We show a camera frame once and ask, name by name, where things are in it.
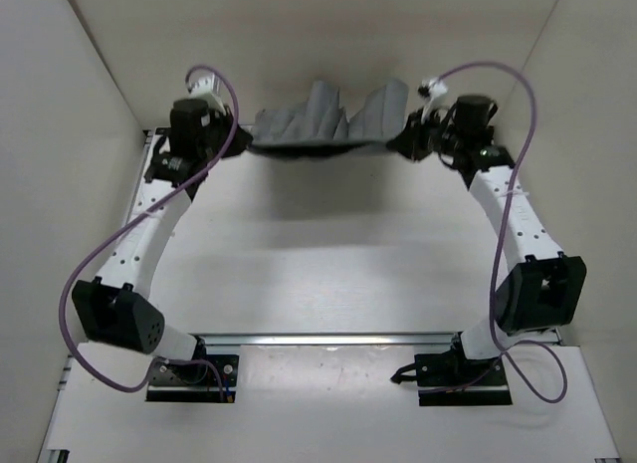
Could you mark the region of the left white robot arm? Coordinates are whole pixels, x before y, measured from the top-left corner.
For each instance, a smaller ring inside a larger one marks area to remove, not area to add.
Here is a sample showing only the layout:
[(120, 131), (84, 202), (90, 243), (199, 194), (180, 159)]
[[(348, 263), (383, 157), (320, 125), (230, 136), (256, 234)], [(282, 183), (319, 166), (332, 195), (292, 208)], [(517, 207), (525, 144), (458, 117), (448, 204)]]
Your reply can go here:
[(187, 381), (207, 372), (208, 356), (198, 339), (169, 325), (149, 300), (159, 260), (200, 184), (192, 178), (217, 155), (240, 154), (250, 135), (233, 127), (230, 108), (219, 97), (174, 102), (170, 128), (146, 159), (130, 214), (132, 229), (117, 239), (95, 277), (79, 280), (72, 301), (92, 342), (173, 359)]

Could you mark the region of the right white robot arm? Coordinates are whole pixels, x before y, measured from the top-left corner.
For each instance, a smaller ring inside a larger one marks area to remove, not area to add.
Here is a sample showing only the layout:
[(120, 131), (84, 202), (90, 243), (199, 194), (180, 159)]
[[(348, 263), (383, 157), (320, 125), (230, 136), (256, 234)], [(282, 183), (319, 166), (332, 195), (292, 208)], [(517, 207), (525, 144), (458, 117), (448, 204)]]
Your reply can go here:
[(479, 382), (532, 334), (569, 324), (586, 277), (583, 259), (567, 255), (540, 223), (517, 178), (517, 162), (497, 144), (491, 124), (497, 110), (480, 95), (461, 96), (448, 108), (427, 104), (388, 145), (415, 161), (435, 154), (458, 172), (497, 234), (487, 317), (456, 334), (448, 350), (424, 354), (412, 366), (426, 385), (448, 390)]

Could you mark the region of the grey pleated skirt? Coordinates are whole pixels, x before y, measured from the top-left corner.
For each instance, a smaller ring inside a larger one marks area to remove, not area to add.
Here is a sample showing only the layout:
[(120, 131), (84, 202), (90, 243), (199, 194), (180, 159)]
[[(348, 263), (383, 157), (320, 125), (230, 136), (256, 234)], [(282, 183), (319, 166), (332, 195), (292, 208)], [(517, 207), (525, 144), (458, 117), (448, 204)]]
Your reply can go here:
[(388, 153), (388, 142), (404, 129), (408, 94), (404, 82), (391, 79), (348, 116), (339, 88), (315, 81), (304, 102), (256, 114), (248, 150), (278, 160)]

